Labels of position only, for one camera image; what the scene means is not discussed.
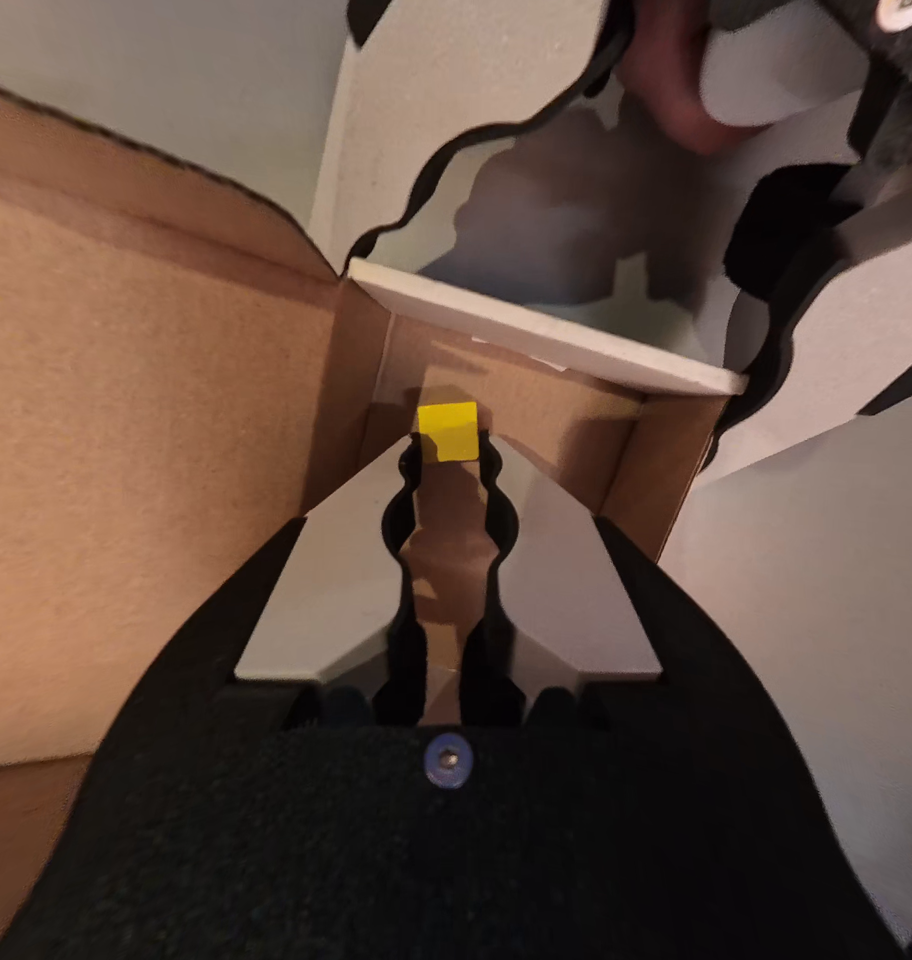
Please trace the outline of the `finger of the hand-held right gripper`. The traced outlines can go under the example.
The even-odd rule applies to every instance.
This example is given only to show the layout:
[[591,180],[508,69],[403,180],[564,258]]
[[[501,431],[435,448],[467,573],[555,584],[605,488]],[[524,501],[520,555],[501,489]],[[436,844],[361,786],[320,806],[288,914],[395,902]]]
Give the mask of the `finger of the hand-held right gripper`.
[[718,481],[912,396],[912,165],[791,166],[753,189],[724,257],[737,288],[729,402],[702,468]]
[[405,226],[457,152],[559,113],[627,49],[632,2],[348,2],[341,267]]

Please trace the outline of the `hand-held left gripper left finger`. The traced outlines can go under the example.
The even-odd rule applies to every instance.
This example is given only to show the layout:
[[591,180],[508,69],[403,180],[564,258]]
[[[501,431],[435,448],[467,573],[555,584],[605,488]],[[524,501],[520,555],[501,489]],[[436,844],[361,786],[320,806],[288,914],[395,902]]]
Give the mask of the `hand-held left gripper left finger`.
[[239,682],[353,687],[378,722],[418,722],[426,634],[401,556],[421,442],[405,436],[310,510],[234,668]]

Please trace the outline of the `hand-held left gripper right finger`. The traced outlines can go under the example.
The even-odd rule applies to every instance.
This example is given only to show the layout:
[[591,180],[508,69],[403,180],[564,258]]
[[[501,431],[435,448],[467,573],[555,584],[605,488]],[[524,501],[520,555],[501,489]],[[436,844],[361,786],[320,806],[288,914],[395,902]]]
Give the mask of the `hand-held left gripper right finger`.
[[462,724],[520,725],[544,690],[656,681],[662,665],[591,510],[485,430],[479,469],[497,554],[462,654]]

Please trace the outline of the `small yellow square piece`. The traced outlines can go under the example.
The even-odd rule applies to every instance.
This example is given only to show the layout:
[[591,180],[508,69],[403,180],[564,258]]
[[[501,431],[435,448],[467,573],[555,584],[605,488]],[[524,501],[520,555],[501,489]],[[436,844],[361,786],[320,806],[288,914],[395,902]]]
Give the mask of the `small yellow square piece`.
[[416,427],[425,464],[478,460],[480,442],[476,402],[421,404],[416,410]]

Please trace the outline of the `white cardboard box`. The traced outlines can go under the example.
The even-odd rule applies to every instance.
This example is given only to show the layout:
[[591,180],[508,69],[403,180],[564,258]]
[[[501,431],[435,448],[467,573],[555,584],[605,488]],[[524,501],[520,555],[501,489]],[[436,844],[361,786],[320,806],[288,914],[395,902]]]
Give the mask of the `white cardboard box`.
[[[0,90],[0,723],[87,746],[149,640],[364,452],[390,314],[622,392],[742,378],[356,260],[242,187]],[[4,745],[0,733],[0,747]]]

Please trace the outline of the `person's right hand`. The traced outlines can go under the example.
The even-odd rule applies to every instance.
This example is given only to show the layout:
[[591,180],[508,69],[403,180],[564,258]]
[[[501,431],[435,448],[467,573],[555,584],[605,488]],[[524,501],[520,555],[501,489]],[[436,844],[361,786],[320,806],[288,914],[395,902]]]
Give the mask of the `person's right hand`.
[[617,68],[672,142],[702,157],[730,151],[765,126],[729,126],[702,103],[702,60],[710,33],[707,1],[634,1],[633,37]]

